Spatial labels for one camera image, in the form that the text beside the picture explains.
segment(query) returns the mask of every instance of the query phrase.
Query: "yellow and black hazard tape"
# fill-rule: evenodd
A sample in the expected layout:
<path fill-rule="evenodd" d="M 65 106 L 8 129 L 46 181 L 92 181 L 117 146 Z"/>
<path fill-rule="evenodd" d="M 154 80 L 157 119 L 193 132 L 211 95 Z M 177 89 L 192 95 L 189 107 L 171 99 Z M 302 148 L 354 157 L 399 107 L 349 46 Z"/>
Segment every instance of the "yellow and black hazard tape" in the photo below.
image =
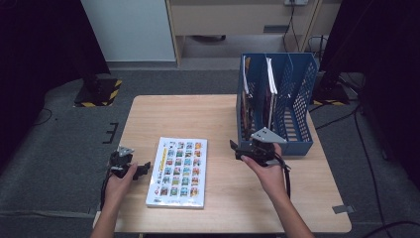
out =
<path fill-rule="evenodd" d="M 80 103 L 74 103 L 75 107 L 95 107 L 95 106 L 109 106 L 114 102 L 115 97 L 118 94 L 118 90 L 120 89 L 120 85 L 123 82 L 123 80 L 118 79 L 115 82 L 114 88 L 109 96 L 109 99 L 107 101 L 102 102 L 91 102 L 91 101 L 85 101 Z"/>
<path fill-rule="evenodd" d="M 314 105 L 336 105 L 343 106 L 348 105 L 349 101 L 347 100 L 313 100 Z"/>

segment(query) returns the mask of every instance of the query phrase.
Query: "blue file organizer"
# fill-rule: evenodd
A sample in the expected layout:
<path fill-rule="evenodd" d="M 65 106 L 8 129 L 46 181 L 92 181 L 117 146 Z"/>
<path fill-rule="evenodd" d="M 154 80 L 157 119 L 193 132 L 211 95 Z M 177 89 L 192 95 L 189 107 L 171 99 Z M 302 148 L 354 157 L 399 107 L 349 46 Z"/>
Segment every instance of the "blue file organizer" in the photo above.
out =
<path fill-rule="evenodd" d="M 244 63 L 243 57 L 250 59 L 250 62 Z M 266 58 L 271 58 L 278 92 L 271 130 L 287 141 L 283 147 L 284 155 L 304 156 L 313 144 L 306 114 L 318 72 L 317 63 L 309 53 L 242 54 L 236 107 L 238 145 L 246 148 L 251 144 L 245 135 L 241 111 L 244 90 L 243 69 L 246 64 L 248 89 L 253 96 L 248 99 L 253 108 L 252 131 L 256 132 L 263 127 L 264 91 L 268 84 Z"/>

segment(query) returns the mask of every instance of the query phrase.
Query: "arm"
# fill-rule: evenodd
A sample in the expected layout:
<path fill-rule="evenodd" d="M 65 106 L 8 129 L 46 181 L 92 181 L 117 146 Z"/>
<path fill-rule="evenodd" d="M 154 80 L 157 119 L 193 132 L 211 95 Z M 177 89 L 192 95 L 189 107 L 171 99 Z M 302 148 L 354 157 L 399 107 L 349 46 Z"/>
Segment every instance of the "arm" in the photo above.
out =
<path fill-rule="evenodd" d="M 278 144 L 274 144 L 274 146 L 275 151 L 281 155 Z M 241 156 L 241 159 L 257 174 L 263 190 L 274 205 L 287 237 L 314 237 L 287 196 L 281 166 L 261 167 L 249 157 Z"/>
<path fill-rule="evenodd" d="M 105 190 L 105 204 L 96 222 L 91 238 L 114 237 L 115 224 L 118 211 L 124 197 L 130 189 L 133 175 L 136 172 L 137 163 L 130 166 L 123 178 L 111 175 Z"/>

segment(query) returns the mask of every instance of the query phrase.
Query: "gray carpet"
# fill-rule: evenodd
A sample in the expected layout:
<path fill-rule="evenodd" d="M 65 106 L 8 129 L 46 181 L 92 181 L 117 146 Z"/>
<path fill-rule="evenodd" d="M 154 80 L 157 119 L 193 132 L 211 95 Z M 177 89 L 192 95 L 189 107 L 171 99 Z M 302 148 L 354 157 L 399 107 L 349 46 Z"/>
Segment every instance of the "gray carpet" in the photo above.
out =
<path fill-rule="evenodd" d="M 75 108 L 81 80 L 50 91 L 45 108 L 0 178 L 0 211 L 94 211 L 110 153 L 120 141 L 132 100 L 142 94 L 236 93 L 237 70 L 136 70 L 113 71 L 123 83 L 112 106 Z M 339 118 L 356 108 L 323 106 L 311 112 L 315 126 Z M 407 179 L 398 162 L 385 161 L 367 119 L 358 115 L 361 131 L 377 181 L 386 223 L 420 222 L 420 192 Z M 111 144 L 107 131 L 117 133 Z M 342 235 L 317 237 L 363 237 L 381 226 L 368 167 L 353 117 L 318 130 L 318 134 L 343 201 L 356 212 L 350 214 L 353 229 Z M 92 216 L 51 218 L 31 215 L 1 216 L 0 237 L 88 237 Z M 389 229 L 391 237 L 420 237 L 420 227 L 400 225 Z M 137 237 L 117 234 L 117 237 Z M 371 237 L 387 237 L 379 232 Z"/>

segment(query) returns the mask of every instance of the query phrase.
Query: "power outlet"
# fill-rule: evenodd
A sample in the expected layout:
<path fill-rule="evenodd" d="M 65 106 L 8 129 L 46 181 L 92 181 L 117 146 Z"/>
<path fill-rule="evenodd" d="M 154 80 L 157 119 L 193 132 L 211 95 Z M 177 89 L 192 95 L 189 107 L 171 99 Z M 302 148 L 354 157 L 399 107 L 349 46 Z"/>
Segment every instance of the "power outlet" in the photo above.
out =
<path fill-rule="evenodd" d="M 309 0 L 284 0 L 284 5 L 290 6 L 292 3 L 295 6 L 305 6 L 308 5 Z"/>

